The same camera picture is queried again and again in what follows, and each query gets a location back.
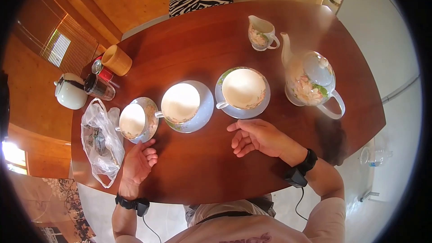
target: wrist strap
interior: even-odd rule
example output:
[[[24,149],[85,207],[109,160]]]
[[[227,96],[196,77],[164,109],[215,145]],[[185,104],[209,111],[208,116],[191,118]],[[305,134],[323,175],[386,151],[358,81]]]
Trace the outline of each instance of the wrist strap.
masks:
[[[293,168],[297,168],[303,176],[305,176],[309,170],[312,170],[312,168],[314,168],[315,163],[318,160],[317,155],[312,149],[309,148],[307,150],[308,150],[308,154],[306,155],[305,160],[302,163],[293,167]]]
[[[125,198],[121,197],[118,192],[115,197],[115,204],[120,205],[125,209],[134,209],[137,211],[137,215],[143,217],[148,212],[148,208],[150,207],[150,202],[146,198],[138,198],[132,201],[128,201]]]

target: floral teapot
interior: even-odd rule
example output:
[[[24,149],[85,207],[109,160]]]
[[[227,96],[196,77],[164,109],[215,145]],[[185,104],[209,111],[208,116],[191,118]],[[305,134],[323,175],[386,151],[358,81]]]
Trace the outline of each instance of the floral teapot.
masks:
[[[302,54],[291,52],[287,33],[283,39],[282,63],[285,67],[285,95],[297,106],[316,106],[332,119],[340,119],[345,113],[345,104],[335,90],[336,78],[327,58],[318,52],[307,51]],[[324,104],[334,97],[340,107],[340,114],[329,111]]]

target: hand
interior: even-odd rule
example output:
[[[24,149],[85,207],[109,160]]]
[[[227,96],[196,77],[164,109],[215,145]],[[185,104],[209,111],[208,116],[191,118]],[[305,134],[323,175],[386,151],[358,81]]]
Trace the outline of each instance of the hand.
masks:
[[[122,181],[140,185],[149,175],[153,165],[158,162],[156,149],[149,148],[156,142],[151,139],[145,143],[139,141],[124,160]]]
[[[239,119],[226,129],[229,132],[238,130],[231,147],[239,158],[253,150],[259,150],[270,157],[280,157],[291,166],[306,158],[307,149],[262,119]]]

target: window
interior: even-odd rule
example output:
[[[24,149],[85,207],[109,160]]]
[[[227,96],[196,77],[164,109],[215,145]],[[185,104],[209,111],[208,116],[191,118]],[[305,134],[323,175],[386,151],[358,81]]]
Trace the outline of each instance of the window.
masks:
[[[2,142],[2,149],[8,169],[27,175],[24,150],[19,149],[16,144],[10,142]]]
[[[14,34],[63,73],[76,75],[93,59],[99,45],[54,0],[25,0]]]
[[[58,30],[54,32],[53,37],[51,39],[53,39],[57,33]],[[51,50],[51,54],[48,57],[48,61],[53,63],[53,65],[56,66],[57,68],[60,68],[60,63],[64,57],[64,54],[66,53],[66,50],[68,49],[70,40],[60,33],[58,33],[56,37],[57,40],[54,43],[54,47]]]

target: teapot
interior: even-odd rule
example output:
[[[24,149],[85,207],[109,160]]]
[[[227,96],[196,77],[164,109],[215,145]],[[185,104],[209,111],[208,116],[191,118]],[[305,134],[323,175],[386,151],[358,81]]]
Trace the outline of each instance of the teapot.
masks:
[[[327,58],[318,52],[306,51],[300,54],[291,52],[287,33],[283,39],[282,63],[285,67],[285,95],[296,106],[316,106],[332,119],[340,119],[345,113],[345,104],[335,90],[336,78]],[[324,107],[331,97],[337,100],[340,114]]]
[[[58,81],[54,82],[57,101],[72,110],[83,107],[87,101],[87,93],[84,91],[84,80],[73,73],[62,74]]]

